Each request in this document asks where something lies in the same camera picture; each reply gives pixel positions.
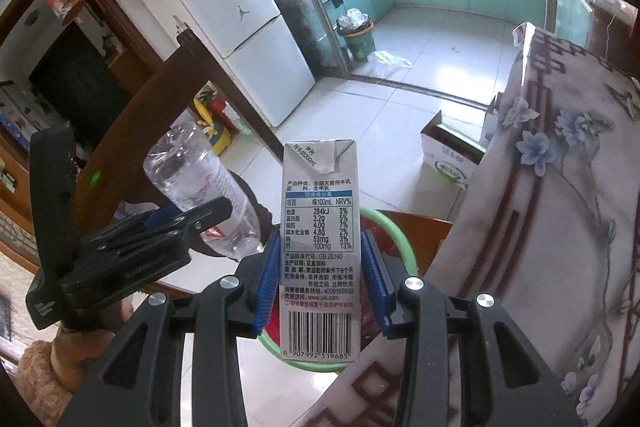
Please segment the left hand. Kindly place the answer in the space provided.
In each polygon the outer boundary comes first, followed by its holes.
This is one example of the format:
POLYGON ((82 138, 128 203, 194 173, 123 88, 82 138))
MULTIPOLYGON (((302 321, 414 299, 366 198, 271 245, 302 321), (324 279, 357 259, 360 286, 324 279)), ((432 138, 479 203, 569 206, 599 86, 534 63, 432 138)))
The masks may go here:
POLYGON ((60 329, 51 346, 51 367, 58 383, 75 392, 87 374, 85 361, 99 358, 114 337, 107 329, 74 333, 60 329))

